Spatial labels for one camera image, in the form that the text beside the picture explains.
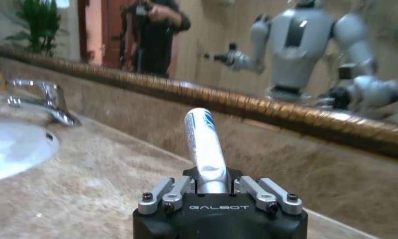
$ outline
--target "sink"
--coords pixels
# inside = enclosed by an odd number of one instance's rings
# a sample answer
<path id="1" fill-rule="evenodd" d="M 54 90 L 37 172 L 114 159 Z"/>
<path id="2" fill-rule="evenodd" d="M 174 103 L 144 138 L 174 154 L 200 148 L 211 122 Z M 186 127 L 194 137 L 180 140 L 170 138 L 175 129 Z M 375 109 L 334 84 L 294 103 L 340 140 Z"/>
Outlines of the sink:
<path id="1" fill-rule="evenodd" d="M 0 118 L 0 180 L 51 159 L 57 150 L 57 137 L 46 129 Z"/>

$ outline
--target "potted plant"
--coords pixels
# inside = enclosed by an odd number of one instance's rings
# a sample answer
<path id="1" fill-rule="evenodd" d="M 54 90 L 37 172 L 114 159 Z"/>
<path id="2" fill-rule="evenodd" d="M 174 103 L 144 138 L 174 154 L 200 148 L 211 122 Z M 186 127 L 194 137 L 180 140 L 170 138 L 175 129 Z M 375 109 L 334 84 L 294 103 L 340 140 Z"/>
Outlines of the potted plant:
<path id="1" fill-rule="evenodd" d="M 15 12 L 6 17 L 23 30 L 7 36 L 14 46 L 22 47 L 29 52 L 53 56 L 57 47 L 55 35 L 59 29 L 60 16 L 57 11 L 55 0 L 14 0 Z"/>

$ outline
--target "gold mirror frame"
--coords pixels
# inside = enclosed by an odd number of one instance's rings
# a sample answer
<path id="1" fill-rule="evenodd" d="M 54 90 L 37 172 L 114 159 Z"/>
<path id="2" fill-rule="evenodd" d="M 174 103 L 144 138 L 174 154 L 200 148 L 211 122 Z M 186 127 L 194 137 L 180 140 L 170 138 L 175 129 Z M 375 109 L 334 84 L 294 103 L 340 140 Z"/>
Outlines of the gold mirror frame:
<path id="1" fill-rule="evenodd" d="M 247 96 L 184 81 L 47 58 L 0 46 L 0 57 L 151 97 L 254 120 L 370 153 L 398 158 L 398 125 Z"/>

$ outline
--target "faucet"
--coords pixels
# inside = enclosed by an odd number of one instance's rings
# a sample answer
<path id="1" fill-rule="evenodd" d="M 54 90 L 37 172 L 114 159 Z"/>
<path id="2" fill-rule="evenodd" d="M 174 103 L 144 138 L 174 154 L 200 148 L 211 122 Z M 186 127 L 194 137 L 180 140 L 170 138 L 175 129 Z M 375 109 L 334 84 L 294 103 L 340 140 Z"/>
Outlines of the faucet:
<path id="1" fill-rule="evenodd" d="M 11 107 L 31 107 L 45 110 L 54 119 L 68 127 L 80 126 L 79 120 L 68 113 L 62 88 L 53 82 L 31 80 L 10 80 L 10 86 L 37 86 L 45 94 L 45 100 L 9 96 L 6 103 Z"/>

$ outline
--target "countertop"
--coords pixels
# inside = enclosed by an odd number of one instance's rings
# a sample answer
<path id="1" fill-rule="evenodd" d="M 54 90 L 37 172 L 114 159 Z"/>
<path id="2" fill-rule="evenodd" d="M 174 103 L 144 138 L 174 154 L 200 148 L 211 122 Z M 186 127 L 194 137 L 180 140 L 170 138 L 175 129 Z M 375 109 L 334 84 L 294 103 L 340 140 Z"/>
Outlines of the countertop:
<path id="1" fill-rule="evenodd" d="M 0 117 L 42 125 L 59 140 L 51 160 L 0 181 L 0 238 L 131 238 L 140 193 L 162 177 L 179 178 L 190 161 L 82 116 L 82 127 L 64 128 L 45 113 L 0 101 Z M 374 238 L 307 213 L 307 238 Z"/>

